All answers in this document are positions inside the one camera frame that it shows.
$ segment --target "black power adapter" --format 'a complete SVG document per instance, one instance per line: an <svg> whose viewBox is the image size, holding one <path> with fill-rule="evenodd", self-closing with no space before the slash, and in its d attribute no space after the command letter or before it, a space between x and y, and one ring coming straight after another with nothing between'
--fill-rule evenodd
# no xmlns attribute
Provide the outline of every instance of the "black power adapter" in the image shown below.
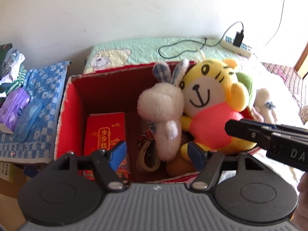
<svg viewBox="0 0 308 231"><path fill-rule="evenodd" d="M236 36L234 38L233 45L240 47L241 43L243 41L243 38L244 38L244 30L241 30L241 33L236 32Z"/></svg>

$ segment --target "mattress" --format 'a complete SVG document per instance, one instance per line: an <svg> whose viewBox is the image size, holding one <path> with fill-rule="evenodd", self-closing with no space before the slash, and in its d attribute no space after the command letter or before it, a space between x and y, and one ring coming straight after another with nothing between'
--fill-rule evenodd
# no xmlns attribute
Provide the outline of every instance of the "mattress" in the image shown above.
<svg viewBox="0 0 308 231"><path fill-rule="evenodd" d="M169 58L168 61L180 61L183 58L188 60L195 60L198 49L202 44L196 42L185 41L188 38L152 38L152 39L136 39L127 41L115 41L95 45L87 59L84 74L93 73L99 70L124 66L128 64L152 63L157 61L166 61L158 54L159 47L163 45L170 45L179 41L184 41L172 47L165 47L161 49L161 53L165 57L176 56L185 50L192 52L185 52L179 57ZM189 40L204 43L202 38L190 38ZM208 39L207 44L215 44L218 39ZM216 47L202 48L207 58L235 58L238 60L247 60L220 45Z"/></svg>

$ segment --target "folded clothes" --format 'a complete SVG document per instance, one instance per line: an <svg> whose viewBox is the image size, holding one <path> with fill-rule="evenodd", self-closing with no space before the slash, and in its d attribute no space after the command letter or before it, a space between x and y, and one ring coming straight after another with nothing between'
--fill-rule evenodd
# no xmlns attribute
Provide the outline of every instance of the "folded clothes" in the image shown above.
<svg viewBox="0 0 308 231"><path fill-rule="evenodd" d="M27 70L25 69L24 65L21 64L20 65L20 69L19 69L19 73L18 73L18 77L15 81L13 81L13 83L10 85L10 87L8 87L5 92L6 94L8 95L11 91L15 90L15 89L18 89L22 86L24 80L25 80L25 77L26 77L26 74L27 74Z"/></svg>
<svg viewBox="0 0 308 231"><path fill-rule="evenodd" d="M7 62L8 58L13 52L12 47L13 45L11 43L0 46L0 79L2 78L2 65L4 62Z"/></svg>
<svg viewBox="0 0 308 231"><path fill-rule="evenodd" d="M19 68L22 62L25 60L25 56L20 54L18 50L14 51L7 63L4 64L2 70L2 79L0 84L13 83L18 77Z"/></svg>

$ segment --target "plaid bunny ear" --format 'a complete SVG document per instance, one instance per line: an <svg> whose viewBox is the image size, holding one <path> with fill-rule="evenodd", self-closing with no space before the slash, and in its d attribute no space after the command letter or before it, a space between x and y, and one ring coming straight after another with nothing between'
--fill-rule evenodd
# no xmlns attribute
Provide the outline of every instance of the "plaid bunny ear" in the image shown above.
<svg viewBox="0 0 308 231"><path fill-rule="evenodd" d="M189 60L183 59L179 64L174 68L171 84L178 86L183 79L189 66Z"/></svg>
<svg viewBox="0 0 308 231"><path fill-rule="evenodd" d="M171 82L169 65L165 62L158 62L153 67L153 74L159 82Z"/></svg>

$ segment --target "blue towel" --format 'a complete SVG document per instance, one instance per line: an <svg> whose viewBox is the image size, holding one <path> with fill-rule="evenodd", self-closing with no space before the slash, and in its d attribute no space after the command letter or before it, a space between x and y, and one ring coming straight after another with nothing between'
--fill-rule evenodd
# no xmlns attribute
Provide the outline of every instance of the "blue towel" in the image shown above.
<svg viewBox="0 0 308 231"><path fill-rule="evenodd" d="M54 147L59 111L69 61L42 69L30 70L23 83L31 99L43 101L43 108L23 143L14 136L0 133L0 161L18 163L49 163Z"/></svg>

